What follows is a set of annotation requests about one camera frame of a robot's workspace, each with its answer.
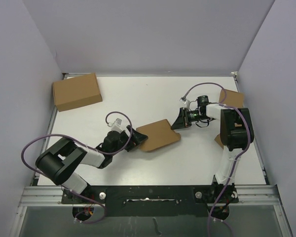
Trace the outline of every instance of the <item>cardboard box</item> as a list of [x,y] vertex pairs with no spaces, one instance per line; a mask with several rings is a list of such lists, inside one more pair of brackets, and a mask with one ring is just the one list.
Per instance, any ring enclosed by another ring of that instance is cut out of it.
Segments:
[[53,83],[54,102],[58,111],[72,110],[102,101],[95,73]]
[[171,129],[166,119],[138,127],[136,130],[148,136],[148,139],[139,147],[143,152],[156,150],[181,139],[181,135]]
[[[234,106],[236,108],[243,107],[243,101],[245,98],[243,93],[239,93],[239,92],[232,91],[232,90],[226,90],[226,92],[227,92],[227,97],[226,97],[225,101],[223,102],[223,104],[226,104],[229,106]],[[223,97],[224,97],[224,91],[221,90],[221,94],[219,96],[219,101],[221,101],[223,99]],[[223,148],[220,134],[218,134],[214,140],[218,143],[218,145],[220,145],[221,148]]]

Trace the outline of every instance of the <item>table surface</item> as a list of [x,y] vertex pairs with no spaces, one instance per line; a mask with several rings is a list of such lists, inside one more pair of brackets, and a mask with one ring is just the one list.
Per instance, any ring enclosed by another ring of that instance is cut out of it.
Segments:
[[[209,81],[237,91],[232,77],[100,77],[103,102],[58,112],[52,133],[66,134],[95,147],[110,130],[105,116],[111,111],[125,113],[134,128],[162,119],[172,124],[183,107],[179,99],[193,85]],[[202,85],[187,98],[192,101],[208,95],[210,102],[217,102],[220,90],[218,86]],[[194,107],[196,103],[191,103],[191,109]],[[111,115],[109,121],[116,118],[128,124],[121,115]],[[148,153],[139,149],[122,151],[104,169],[81,164],[76,173],[90,185],[210,185],[222,158],[222,149],[214,141],[219,131],[217,120],[206,128],[193,125],[177,130],[182,138],[175,144]],[[49,146],[58,139],[50,138]],[[241,157],[235,184],[266,184],[253,143]],[[40,176],[38,185],[54,184]]]

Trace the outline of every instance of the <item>white wall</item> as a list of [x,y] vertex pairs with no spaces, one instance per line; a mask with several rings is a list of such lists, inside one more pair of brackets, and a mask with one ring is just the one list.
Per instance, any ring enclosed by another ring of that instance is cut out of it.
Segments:
[[296,0],[276,0],[239,71],[266,171],[296,237]]
[[[30,172],[22,147],[47,130],[51,83],[62,78],[21,0],[0,0],[0,237],[8,236]],[[34,163],[41,144],[27,152]]]
[[23,0],[62,72],[229,75],[274,0]]

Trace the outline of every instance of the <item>cardboard piece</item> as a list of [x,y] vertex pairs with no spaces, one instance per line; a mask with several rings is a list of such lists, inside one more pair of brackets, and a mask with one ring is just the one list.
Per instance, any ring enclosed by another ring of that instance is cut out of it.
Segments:
[[181,135],[171,129],[166,119],[138,127],[136,130],[148,136],[148,139],[139,146],[143,152],[156,150],[181,139]]
[[95,73],[53,83],[54,103],[58,111],[72,110],[102,101]]
[[[243,107],[243,101],[245,98],[243,93],[239,93],[239,92],[232,91],[232,90],[226,90],[226,92],[227,92],[227,97],[226,97],[225,101],[223,102],[223,104],[226,104],[229,106],[234,106],[236,108]],[[224,91],[221,90],[221,94],[219,96],[219,101],[221,101],[223,99],[223,97],[224,97]],[[218,143],[218,145],[220,145],[221,148],[223,148],[220,134],[218,134],[214,140]]]

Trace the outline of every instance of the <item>screw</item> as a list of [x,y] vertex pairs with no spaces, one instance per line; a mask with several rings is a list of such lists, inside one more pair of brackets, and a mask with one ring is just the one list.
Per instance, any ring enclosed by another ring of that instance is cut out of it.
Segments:
[[202,198],[202,193],[201,192],[196,192],[195,196],[197,199],[201,199]]
[[99,198],[100,198],[101,200],[105,199],[106,196],[107,196],[107,195],[106,195],[105,193],[103,193],[103,192],[101,192],[101,193],[99,194]]

